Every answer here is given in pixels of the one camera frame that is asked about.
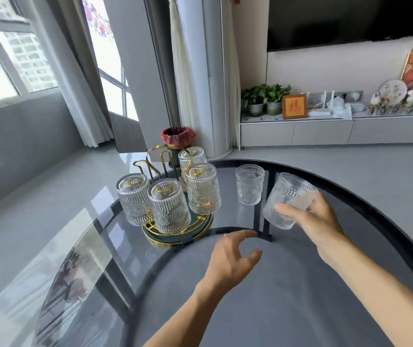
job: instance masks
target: white tv cabinet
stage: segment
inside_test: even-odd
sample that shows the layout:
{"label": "white tv cabinet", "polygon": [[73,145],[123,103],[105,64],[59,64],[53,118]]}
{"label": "white tv cabinet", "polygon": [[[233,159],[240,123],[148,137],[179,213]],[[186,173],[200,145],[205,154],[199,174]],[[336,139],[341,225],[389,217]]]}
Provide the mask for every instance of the white tv cabinet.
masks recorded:
{"label": "white tv cabinet", "polygon": [[413,142],[413,116],[357,113],[351,121],[309,117],[242,122],[240,128],[241,147]]}

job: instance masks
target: glass cup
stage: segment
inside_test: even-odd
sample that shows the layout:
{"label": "glass cup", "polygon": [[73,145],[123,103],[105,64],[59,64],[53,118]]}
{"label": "glass cup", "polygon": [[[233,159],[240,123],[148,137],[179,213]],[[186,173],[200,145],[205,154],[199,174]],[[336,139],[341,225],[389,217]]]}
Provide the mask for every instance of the glass cup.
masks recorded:
{"label": "glass cup", "polygon": [[245,164],[236,169],[238,200],[253,206],[261,201],[264,169],[255,164]]}
{"label": "glass cup", "polygon": [[117,182],[117,194],[126,219],[132,225],[145,225],[153,220],[147,200],[149,180],[142,173],[123,176]]}
{"label": "glass cup", "polygon": [[197,214],[210,214],[221,206],[216,168],[209,163],[194,164],[187,171],[189,207]]}
{"label": "glass cup", "polygon": [[[190,164],[191,166],[194,165],[194,164],[198,164],[198,163],[207,163],[208,162],[206,160],[206,157],[205,157],[205,152],[203,151],[203,149],[201,147],[198,147],[198,146],[188,147],[187,151],[189,151],[190,155],[186,151],[181,151],[178,154],[181,173],[187,168],[191,157],[192,157],[192,163]],[[186,174],[187,174],[187,172],[182,174],[182,177],[184,178],[184,181],[187,184],[187,175]]]}
{"label": "glass cup", "polygon": [[148,189],[155,227],[164,235],[178,235],[190,225],[190,212],[182,185],[174,179],[161,179]]}
{"label": "glass cup", "polygon": [[281,229],[290,229],[295,219],[278,213],[276,204],[290,204],[300,210],[306,210],[319,190],[306,180],[289,173],[280,173],[277,182],[263,208],[264,218]]}

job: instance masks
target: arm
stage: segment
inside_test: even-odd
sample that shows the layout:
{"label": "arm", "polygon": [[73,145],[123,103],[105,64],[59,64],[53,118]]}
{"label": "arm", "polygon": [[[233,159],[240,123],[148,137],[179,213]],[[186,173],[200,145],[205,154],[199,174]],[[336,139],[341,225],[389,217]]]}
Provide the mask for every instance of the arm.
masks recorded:
{"label": "arm", "polygon": [[238,249],[244,239],[256,235],[252,230],[241,230],[218,240],[206,274],[192,296],[144,347],[197,347],[221,299],[259,262],[261,251],[242,258]]}
{"label": "arm", "polygon": [[322,260],[340,275],[395,347],[413,346],[413,292],[344,236],[334,210],[321,194],[311,211],[286,204],[277,204],[275,209],[295,218]]}

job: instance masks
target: embossed glass cup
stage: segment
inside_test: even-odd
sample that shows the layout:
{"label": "embossed glass cup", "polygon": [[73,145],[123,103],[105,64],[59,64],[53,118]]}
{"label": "embossed glass cup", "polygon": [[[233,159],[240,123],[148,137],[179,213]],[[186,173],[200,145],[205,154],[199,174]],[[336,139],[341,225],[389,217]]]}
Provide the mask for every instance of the embossed glass cup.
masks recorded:
{"label": "embossed glass cup", "polygon": [[189,207],[197,214],[210,214],[221,206],[216,168],[209,163],[194,164],[187,171]]}
{"label": "embossed glass cup", "polygon": [[245,164],[236,169],[238,200],[253,206],[261,201],[264,169],[255,164]]}
{"label": "embossed glass cup", "polygon": [[[194,165],[194,164],[198,164],[198,163],[207,163],[208,162],[206,160],[206,157],[205,157],[205,152],[203,151],[203,149],[201,147],[198,147],[198,146],[188,147],[187,151],[189,151],[190,155],[186,151],[181,151],[178,154],[181,173],[188,166],[191,157],[192,157],[191,166]],[[185,182],[187,183],[187,172],[182,174],[182,177],[184,178]]]}
{"label": "embossed glass cup", "polygon": [[145,225],[152,221],[152,212],[147,204],[149,180],[142,173],[123,176],[117,182],[117,194],[126,219],[132,225]]}
{"label": "embossed glass cup", "polygon": [[289,173],[280,173],[263,208],[263,216],[272,225],[281,229],[290,229],[295,220],[278,213],[276,204],[290,204],[300,210],[306,210],[319,190],[306,180]]}
{"label": "embossed glass cup", "polygon": [[178,235],[190,225],[190,212],[179,181],[156,181],[149,186],[148,195],[155,227],[160,233]]}

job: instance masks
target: black tv screen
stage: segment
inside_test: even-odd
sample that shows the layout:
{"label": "black tv screen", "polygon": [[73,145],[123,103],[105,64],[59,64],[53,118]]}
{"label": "black tv screen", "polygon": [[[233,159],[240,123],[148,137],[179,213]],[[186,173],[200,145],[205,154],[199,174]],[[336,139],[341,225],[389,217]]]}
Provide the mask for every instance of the black tv screen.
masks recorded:
{"label": "black tv screen", "polygon": [[267,51],[413,36],[413,0],[269,0]]}

